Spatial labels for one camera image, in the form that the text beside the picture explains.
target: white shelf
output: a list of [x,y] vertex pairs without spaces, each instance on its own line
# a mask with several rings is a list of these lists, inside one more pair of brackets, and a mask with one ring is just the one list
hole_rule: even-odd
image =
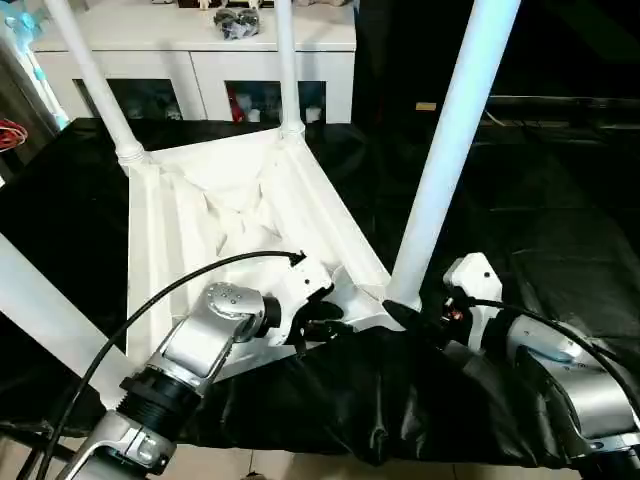
[[[94,51],[276,51],[275,11],[260,9],[261,31],[242,40],[225,41],[213,25],[216,9],[153,5],[149,0],[103,0],[78,15],[80,29]],[[56,25],[45,23],[33,43],[36,52],[61,52],[67,47]],[[296,50],[354,52],[353,6],[312,5],[294,9]]]

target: tiled floor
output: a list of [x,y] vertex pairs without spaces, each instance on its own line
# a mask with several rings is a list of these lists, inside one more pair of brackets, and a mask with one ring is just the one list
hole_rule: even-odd
[[[65,444],[77,448],[81,441]],[[0,442],[0,480],[14,480],[27,458],[25,447]],[[55,462],[48,478],[55,478],[62,465]],[[353,457],[300,455],[282,451],[216,450],[181,445],[162,480],[240,480],[250,471],[268,480],[575,480],[571,471],[492,467],[485,465],[425,464],[393,461],[380,468]]]

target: glass panel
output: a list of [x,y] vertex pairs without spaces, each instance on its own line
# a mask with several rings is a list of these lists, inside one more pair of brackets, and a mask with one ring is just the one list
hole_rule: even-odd
[[[130,119],[182,120],[182,113],[171,80],[166,78],[111,78],[107,79],[107,82],[125,117]],[[98,110],[84,82],[74,80],[74,83],[93,116],[98,117]]]
[[[227,81],[227,95],[234,122],[280,121],[280,82]],[[325,122],[326,83],[298,82],[300,117],[309,124]]]

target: black fabric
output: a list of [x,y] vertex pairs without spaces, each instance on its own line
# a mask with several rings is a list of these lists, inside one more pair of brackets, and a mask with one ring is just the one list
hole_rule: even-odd
[[[259,128],[132,126],[148,149]],[[307,141],[391,268],[429,134],[403,126],[365,136],[327,126],[310,129]],[[505,301],[605,338],[637,364],[638,144],[628,132],[480,130],[423,286],[423,320],[441,314],[441,278],[451,263],[482,251],[504,283]],[[102,331],[124,320],[127,181],[100,122],[75,121],[0,190],[0,231]],[[0,333],[0,359],[11,366],[0,375],[0,425],[46,428],[75,377],[10,321],[0,320]],[[68,433],[88,431],[101,413],[94,392]],[[544,403],[517,372],[484,358],[443,354],[419,328],[372,329],[221,382],[183,440],[352,452],[374,464],[390,457],[566,464]]]

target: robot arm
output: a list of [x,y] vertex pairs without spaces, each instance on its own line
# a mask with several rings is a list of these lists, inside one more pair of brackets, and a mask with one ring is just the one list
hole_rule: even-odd
[[[629,460],[631,467],[635,464],[630,470],[640,473],[635,453],[640,423],[621,385],[596,358],[530,316],[466,301],[501,301],[502,284],[483,254],[456,261],[444,282],[454,292],[442,317],[451,338],[476,353],[507,360],[534,382],[547,401],[562,447],[576,465],[587,457],[601,464],[615,455]],[[558,325],[587,340],[571,325]]]
[[331,279],[311,259],[294,266],[263,296],[229,283],[209,285],[149,361],[121,387],[127,394],[108,411],[58,480],[124,480],[160,475],[185,423],[204,398],[236,343],[267,338],[291,342],[297,311]]

